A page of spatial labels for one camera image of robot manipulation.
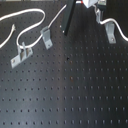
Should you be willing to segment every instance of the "screw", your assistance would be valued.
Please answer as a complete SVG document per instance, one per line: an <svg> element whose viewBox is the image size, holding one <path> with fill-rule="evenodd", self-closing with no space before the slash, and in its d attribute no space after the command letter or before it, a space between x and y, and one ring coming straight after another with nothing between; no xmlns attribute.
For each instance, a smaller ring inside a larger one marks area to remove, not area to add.
<svg viewBox="0 0 128 128"><path fill-rule="evenodd" d="M15 59L12 60L12 63L15 63Z"/></svg>
<svg viewBox="0 0 128 128"><path fill-rule="evenodd" d="M114 41L114 38L111 38L112 41Z"/></svg>

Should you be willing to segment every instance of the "metal clip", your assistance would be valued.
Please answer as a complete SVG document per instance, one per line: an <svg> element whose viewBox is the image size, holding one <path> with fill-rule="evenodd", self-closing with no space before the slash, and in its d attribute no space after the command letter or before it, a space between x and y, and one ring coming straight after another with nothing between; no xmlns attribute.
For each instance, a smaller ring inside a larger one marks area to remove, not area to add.
<svg viewBox="0 0 128 128"><path fill-rule="evenodd" d="M45 28L43 28L40 31L40 33L42 35L42 38L43 38L44 44L46 46L46 49L51 48L53 46L53 44L52 44L52 41L50 39L50 29L48 28L48 26L46 26Z"/></svg>
<svg viewBox="0 0 128 128"><path fill-rule="evenodd" d="M97 23L100 23L101 21L101 11L99 9L96 11L96 21Z"/></svg>
<svg viewBox="0 0 128 128"><path fill-rule="evenodd" d="M106 33L108 36L108 40L110 44L115 44L116 43L116 39L114 36L114 29L115 29L115 25L112 22L106 23L105 24L105 29L106 29Z"/></svg>
<svg viewBox="0 0 128 128"><path fill-rule="evenodd" d="M25 48L24 42L22 43L22 46L23 46L23 52L20 49L20 46L17 46L18 55L13 59L11 59L12 68L15 68L16 66L18 66L20 63L22 63L24 60L26 60L33 54L32 48L27 48L27 49Z"/></svg>

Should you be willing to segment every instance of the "cable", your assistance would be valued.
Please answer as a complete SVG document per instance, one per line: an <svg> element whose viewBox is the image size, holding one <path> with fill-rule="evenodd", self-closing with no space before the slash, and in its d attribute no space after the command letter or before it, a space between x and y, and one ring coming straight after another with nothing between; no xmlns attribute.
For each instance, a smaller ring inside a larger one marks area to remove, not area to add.
<svg viewBox="0 0 128 128"><path fill-rule="evenodd" d="M96 10L96 5L93 5L93 7L95 8L95 13L98 13L99 9ZM122 30L121 30L119 24L117 23L117 21L116 21L115 19L113 19L113 18L108 18L108 19L106 19L106 20L104 20L104 21L100 21L100 24L103 25L103 24L106 24L106 23L108 23L108 22L114 22L114 23L116 24L116 26L117 26L117 28L118 28L118 30L119 30L120 35L122 36L122 38L123 38L124 40L128 41L128 37L126 37L126 36L123 34L123 32L122 32Z"/></svg>
<svg viewBox="0 0 128 128"><path fill-rule="evenodd" d="M7 39L6 39L2 44L0 44L0 48L2 48L2 47L9 41L9 39L11 38L11 36L12 36L12 34L13 34L13 32L14 32L15 30L16 30L16 29L15 29L15 25L13 24L9 36L7 37Z"/></svg>
<svg viewBox="0 0 128 128"><path fill-rule="evenodd" d="M17 15L21 15L21 14L23 14L23 13L28 13L28 12L40 12L40 13L42 13L44 16L43 16L43 18L42 18L42 20L41 20L40 22L38 22L38 23L36 23L36 24L34 24L34 25L31 25L30 27L28 27L28 28L26 28L26 29L24 29L23 31L20 32L20 34L18 35L18 37L17 37L17 39L16 39L16 44L17 44L17 46L20 46L21 49L23 49L23 46L19 45L19 42L18 42L20 36L21 36L23 33L25 33L25 32L27 32L27 31L29 31L29 30L31 30L31 29L33 29L33 28L39 26L39 25L44 21L44 19L45 19L45 12L44 12L43 10L41 10L41 9L35 9L35 8L34 8L34 9L26 9L26 10L23 10L23 11L19 11L19 12L15 12L15 13L12 13L12 14L9 14L9 15L5 15L5 16L3 16L3 17L0 18L0 21L2 21L2 20L4 20L4 19L10 18L10 17L14 17L14 16L17 16ZM39 39L41 39L41 38L38 38L38 39L37 39L34 43L32 43L31 45L25 46L25 48L33 47L36 43L38 43L37 41L39 41Z"/></svg>
<svg viewBox="0 0 128 128"><path fill-rule="evenodd" d="M53 24L53 22L56 20L56 18L60 15L60 13L66 8L67 5L64 5L64 7L57 13L57 15L54 17L54 19L51 21L51 23L49 24L48 28L51 27L51 25Z"/></svg>
<svg viewBox="0 0 128 128"><path fill-rule="evenodd" d="M76 1L76 4L83 4L83 1ZM57 17L60 15L60 13L67 7L67 5L64 5L63 8L57 13L57 15L54 17L54 19L51 21L51 23L49 24L48 28L51 27L51 25L53 24L53 22L57 19Z"/></svg>

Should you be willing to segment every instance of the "black perforated surface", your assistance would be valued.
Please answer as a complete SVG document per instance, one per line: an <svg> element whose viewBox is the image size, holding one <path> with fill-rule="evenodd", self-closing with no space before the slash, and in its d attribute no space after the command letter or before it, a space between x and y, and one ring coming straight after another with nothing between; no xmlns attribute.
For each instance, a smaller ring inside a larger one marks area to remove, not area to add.
<svg viewBox="0 0 128 128"><path fill-rule="evenodd" d="M20 42L30 44L63 5L1 3L0 16L33 7L43 9L44 23L21 37ZM126 11L127 5L127 0L109 3L115 12L108 10L105 17L120 19L117 10ZM59 28L62 17L51 28L54 46L46 50L40 40L33 47L34 55L13 70L10 60L17 55L17 35L42 15L29 13L0 22L0 42L13 23L17 30L0 50L0 128L127 128L128 44L117 29L117 44L108 43L104 26L95 22L93 8L76 6L67 37ZM128 35L127 13L121 17L119 22Z"/></svg>

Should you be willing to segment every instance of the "white cable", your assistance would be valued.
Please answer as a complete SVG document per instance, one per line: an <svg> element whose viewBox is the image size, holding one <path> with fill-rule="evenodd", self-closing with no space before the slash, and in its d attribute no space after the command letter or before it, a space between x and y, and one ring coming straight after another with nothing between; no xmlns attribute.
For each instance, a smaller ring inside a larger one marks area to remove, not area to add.
<svg viewBox="0 0 128 128"><path fill-rule="evenodd" d="M26 28L26 29L24 29L23 31L20 32L20 34L18 35L18 37L17 37L17 39L16 39L16 44L17 44L17 46L20 46L21 49L23 49L23 46L19 45L19 42L18 42L20 36L21 36L23 33L25 33L25 32L27 32L27 31L29 31L29 30L31 30L31 29L33 29L33 28L39 26L39 25L44 21L44 19L45 19L45 12L44 12L43 10L41 10L41 9L35 9L35 8L34 8L34 9L26 9L26 10L19 11L19 12L15 12L15 13L12 13L12 14L9 14L9 15L6 15L6 16L3 16L3 17L0 18L0 21L2 21L2 20L4 20L4 19L10 18L10 17L14 17L14 16L17 16L17 15L21 15L21 14L23 14L23 13L28 13L28 12L40 12L40 13L42 13L44 16L43 16L43 18L42 18L42 20L41 20L40 22L38 22L38 23L36 23L36 24L34 24L34 25L32 25L32 26L30 26L30 27L28 27L28 28ZM25 48L33 47L35 44L38 43L38 41L39 41L40 39L41 39L41 36L40 36L34 43L32 43L31 45L25 46Z"/></svg>
<svg viewBox="0 0 128 128"><path fill-rule="evenodd" d="M54 17L54 19L51 21L51 23L49 24L48 28L51 27L51 25L53 24L53 22L56 20L56 18L60 15L60 13L66 8L66 5L64 5L64 7L57 13L57 15Z"/></svg>
<svg viewBox="0 0 128 128"><path fill-rule="evenodd" d="M76 1L76 4L81 4L82 1ZM60 13L67 7L67 5L64 5L63 8L57 13L57 15L54 17L54 19L50 22L48 28L51 27L51 25L53 24L53 22L57 19L57 17L60 15Z"/></svg>
<svg viewBox="0 0 128 128"><path fill-rule="evenodd" d="M9 36L7 37L7 39L6 39L2 44L0 44L0 48L2 48L2 47L9 41L9 39L11 38L11 36L12 36L12 34L13 34L13 32L14 32L15 30L16 30L16 29L15 29L15 25L13 24Z"/></svg>
<svg viewBox="0 0 128 128"><path fill-rule="evenodd" d="M96 10L96 5L93 5L93 7L95 8L95 13L98 13L99 9ZM122 38L123 38L124 40L128 41L128 37L126 37L126 36L123 34L123 32L122 32L122 30L121 30L119 24L117 23L117 21L116 21L115 19L113 19L113 18L108 18L108 19L106 19L106 20L104 20L104 21L100 21L100 24L103 25L103 24L106 24L106 23L108 23L108 22L114 22L114 23L116 24L116 26L117 26L117 28L118 28L118 30L119 30L120 35L122 36Z"/></svg>

